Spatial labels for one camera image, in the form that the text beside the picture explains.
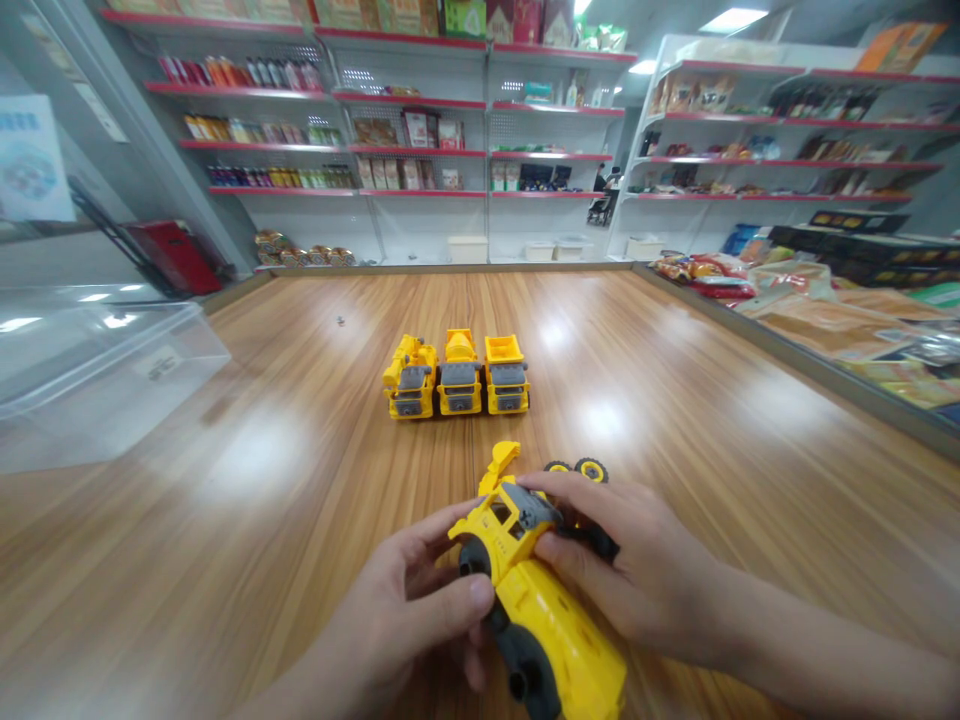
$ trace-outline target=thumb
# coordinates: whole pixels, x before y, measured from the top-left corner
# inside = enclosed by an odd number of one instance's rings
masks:
[[[486,575],[454,580],[435,593],[407,603],[400,651],[416,657],[425,650],[465,635],[493,607],[493,585]]]

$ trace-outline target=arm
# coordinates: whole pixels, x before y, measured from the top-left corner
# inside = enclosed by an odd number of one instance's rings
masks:
[[[596,521],[620,545],[612,566],[552,533],[536,552],[628,640],[726,672],[806,713],[960,716],[960,666],[723,565],[648,488],[596,485],[575,473],[518,482]]]

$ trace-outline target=poster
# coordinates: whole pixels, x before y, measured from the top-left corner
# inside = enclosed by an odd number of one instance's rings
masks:
[[[77,219],[46,95],[0,96],[0,218]]]

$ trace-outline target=wooden table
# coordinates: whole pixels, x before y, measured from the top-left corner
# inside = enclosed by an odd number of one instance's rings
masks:
[[[337,324],[342,315],[345,324]],[[960,473],[627,271],[277,279],[213,317],[233,362],[125,457],[0,482],[0,716],[215,717],[323,628],[375,545],[511,469],[603,461],[723,560],[865,625],[960,647]],[[387,416],[403,332],[517,333],[524,416]],[[502,666],[397,717],[524,717]],[[635,650],[628,717],[786,714]]]

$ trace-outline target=toy dump truck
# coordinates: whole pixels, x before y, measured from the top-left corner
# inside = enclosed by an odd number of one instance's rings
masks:
[[[470,330],[447,330],[447,344],[440,364],[441,415],[470,415],[483,409],[480,400],[480,370]]]
[[[516,335],[485,338],[487,410],[491,415],[526,412],[530,408],[530,383]]]
[[[460,574],[485,573],[497,599],[486,619],[509,671],[510,693],[531,720],[614,720],[627,668],[577,599],[533,555],[563,522],[542,493],[501,477],[520,443],[501,442],[480,482],[483,503],[450,529]]]
[[[423,338],[404,335],[383,373],[383,394],[390,401],[390,417],[414,420],[433,417],[433,384],[437,350]]]

